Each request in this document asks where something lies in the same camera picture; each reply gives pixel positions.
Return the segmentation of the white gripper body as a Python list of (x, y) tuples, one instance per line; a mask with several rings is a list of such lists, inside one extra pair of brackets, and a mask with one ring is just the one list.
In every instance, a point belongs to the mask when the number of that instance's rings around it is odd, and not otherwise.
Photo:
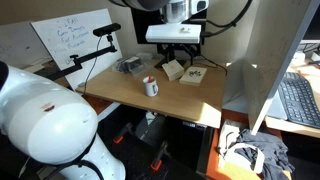
[(145, 38), (149, 43), (198, 44), (200, 32), (201, 26), (193, 24), (150, 25)]

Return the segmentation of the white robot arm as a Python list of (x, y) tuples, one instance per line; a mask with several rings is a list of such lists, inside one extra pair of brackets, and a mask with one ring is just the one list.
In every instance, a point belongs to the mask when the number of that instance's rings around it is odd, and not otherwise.
[(201, 180), (183, 164), (164, 156), (150, 166), (155, 151), (132, 132), (140, 111), (120, 106), (97, 133), (95, 110), (57, 83), (1, 64), (1, 129), (34, 160), (68, 180)]

